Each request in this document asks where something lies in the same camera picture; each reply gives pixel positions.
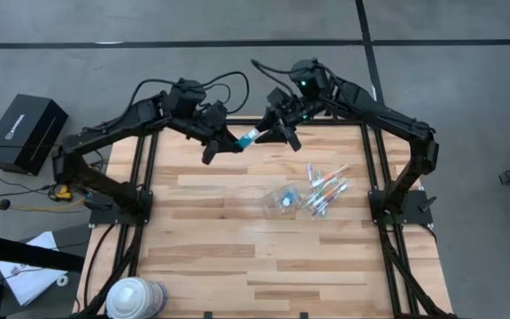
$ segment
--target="white paper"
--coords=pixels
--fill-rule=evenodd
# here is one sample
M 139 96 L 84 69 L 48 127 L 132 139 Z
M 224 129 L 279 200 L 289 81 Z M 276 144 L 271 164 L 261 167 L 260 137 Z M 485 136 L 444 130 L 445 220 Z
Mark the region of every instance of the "white paper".
M 55 251 L 58 250 L 51 231 L 43 232 L 27 244 L 53 249 Z M 12 276 L 5 280 L 9 284 L 15 298 L 17 298 L 17 301 L 21 306 L 28 305 L 47 288 L 49 288 L 51 284 L 55 283 L 60 276 L 67 273 L 67 271 L 64 270 L 35 269 L 40 268 L 22 265 L 15 262 L 0 261 L 0 271 L 4 278 L 17 274 L 16 276 Z

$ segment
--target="metal bracket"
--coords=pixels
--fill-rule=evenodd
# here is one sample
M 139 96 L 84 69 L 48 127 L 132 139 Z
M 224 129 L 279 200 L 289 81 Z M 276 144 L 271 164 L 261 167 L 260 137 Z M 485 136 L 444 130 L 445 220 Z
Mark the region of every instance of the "metal bracket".
M 436 198 L 428 198 L 426 191 L 409 191 L 403 202 L 402 214 L 390 214 L 385 211 L 384 191 L 370 191 L 369 205 L 374 223 L 393 224 L 421 224 L 429 225 L 433 222 L 430 204 Z
M 152 191 L 138 191 L 138 202 L 141 207 L 137 210 L 122 208 L 107 195 L 94 193 L 92 203 L 84 205 L 91 209 L 89 216 L 90 227 L 99 224 L 144 225 L 149 223 L 152 208 Z

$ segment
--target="butcher block table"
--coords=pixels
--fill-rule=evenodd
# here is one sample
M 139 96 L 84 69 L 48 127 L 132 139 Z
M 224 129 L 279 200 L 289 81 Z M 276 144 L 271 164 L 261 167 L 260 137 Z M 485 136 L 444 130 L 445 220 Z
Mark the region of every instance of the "butcher block table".
M 251 129 L 229 128 L 236 136 Z M 168 289 L 161 317 L 202 317 L 204 311 L 214 318 L 299 317 L 301 312 L 311 318 L 392 317 L 378 229 L 367 202 L 370 182 L 359 126 L 300 126 L 297 134 L 303 145 L 298 152 L 285 144 L 254 144 L 241 154 L 217 154 L 206 166 L 199 142 L 169 129 L 160 133 L 154 207 L 137 275 Z M 129 180 L 136 140 L 113 146 L 110 177 Z M 396 176 L 408 160 L 408 143 L 388 134 L 384 141 Z M 144 150 L 141 179 L 147 144 Z M 307 163 L 321 172 L 349 165 L 342 175 L 351 187 L 330 204 L 325 219 L 302 211 L 266 217 L 261 199 L 285 184 L 307 181 Z M 106 228 L 92 231 L 82 278 Z M 97 253 L 90 299 L 112 271 L 119 228 Z M 406 225 L 404 233 L 414 276 L 438 306 L 452 312 L 434 238 L 414 225 Z M 400 275 L 397 280 L 406 312 Z M 79 300 L 83 287 L 82 280 Z

